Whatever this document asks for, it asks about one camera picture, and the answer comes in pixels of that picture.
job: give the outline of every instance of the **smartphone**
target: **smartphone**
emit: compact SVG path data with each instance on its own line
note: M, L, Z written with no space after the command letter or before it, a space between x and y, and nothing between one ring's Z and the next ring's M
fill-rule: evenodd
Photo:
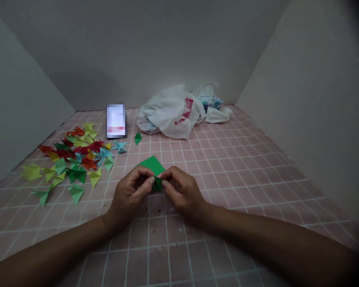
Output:
M107 106L107 138L126 138L127 133L125 104L109 104Z

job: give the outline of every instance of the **orange origami piece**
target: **orange origami piece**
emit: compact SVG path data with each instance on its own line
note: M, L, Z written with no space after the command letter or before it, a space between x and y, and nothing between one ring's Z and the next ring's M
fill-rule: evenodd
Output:
M85 167L85 169L87 171L90 170L90 168L93 168L94 170L97 169L97 164L96 162L98 162L99 160L94 161L93 159L90 158L89 155L86 155L82 160L81 160L81 164Z
M49 147L47 145L39 145L39 149L43 152L43 153L48 153L49 151L54 151L53 147Z
M75 128L75 133L77 136L83 136L85 135L85 131L83 131L82 129L80 129L78 126L76 126Z

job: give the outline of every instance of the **blue origami piece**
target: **blue origami piece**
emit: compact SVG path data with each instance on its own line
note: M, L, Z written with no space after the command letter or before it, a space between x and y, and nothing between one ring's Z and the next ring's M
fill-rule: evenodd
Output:
M124 143L119 143L118 141L114 140L114 142L116 143L116 145L114 147L112 147L112 149L118 149L118 153L124 153L126 152L126 149L124 149L124 146L127 144L126 142Z

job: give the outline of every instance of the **pink grid mat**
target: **pink grid mat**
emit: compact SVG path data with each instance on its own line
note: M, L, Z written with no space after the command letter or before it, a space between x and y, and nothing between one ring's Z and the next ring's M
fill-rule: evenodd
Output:
M176 165L193 175L205 199L226 208L286 220L354 249L359 228L288 160L238 107L225 124L196 125L190 140L142 134L134 144L137 109L128 110L127 152L115 154L114 167L92 190L89 177L78 205L68 178L38 206L31 191L47 190L44 178L27 182L15 168L0 182L0 260L92 218L110 206L117 182L136 164L155 155L165 168ZM52 145L75 125L94 122L104 138L104 112L77 112L43 144ZM51 167L39 150L23 164ZM164 193L147 197L138 218L89 254L61 286L274 286L273 273L223 240L183 222Z

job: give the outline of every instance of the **gray wall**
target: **gray wall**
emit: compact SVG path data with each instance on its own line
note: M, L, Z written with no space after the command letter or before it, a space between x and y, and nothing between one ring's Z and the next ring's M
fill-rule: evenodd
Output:
M0 180L74 112L0 19Z
M359 222L359 28L351 9L292 1L238 106Z
M0 17L76 110L209 81L235 103L289 2L0 0Z

